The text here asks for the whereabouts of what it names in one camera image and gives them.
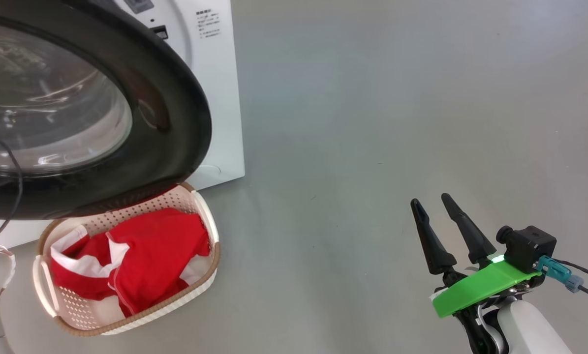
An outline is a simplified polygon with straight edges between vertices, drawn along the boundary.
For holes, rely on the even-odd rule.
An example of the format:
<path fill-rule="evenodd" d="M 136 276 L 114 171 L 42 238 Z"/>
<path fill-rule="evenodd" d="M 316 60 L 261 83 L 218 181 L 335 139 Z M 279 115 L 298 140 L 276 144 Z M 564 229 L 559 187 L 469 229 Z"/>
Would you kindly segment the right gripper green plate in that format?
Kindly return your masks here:
<path fill-rule="evenodd" d="M 473 354 L 506 354 L 504 335 L 485 318 L 485 309 L 503 304 L 541 284 L 538 272 L 526 274 L 506 261 L 492 262 L 494 245 L 448 193 L 441 195 L 449 217 L 456 223 L 468 248 L 468 258 L 481 270 L 465 275 L 456 271 L 456 258 L 447 252 L 430 225 L 430 218 L 418 199 L 411 200 L 417 233 L 427 268 L 432 275 L 442 275 L 444 286 L 432 295 L 438 318 L 453 317 L 463 327 Z"/>

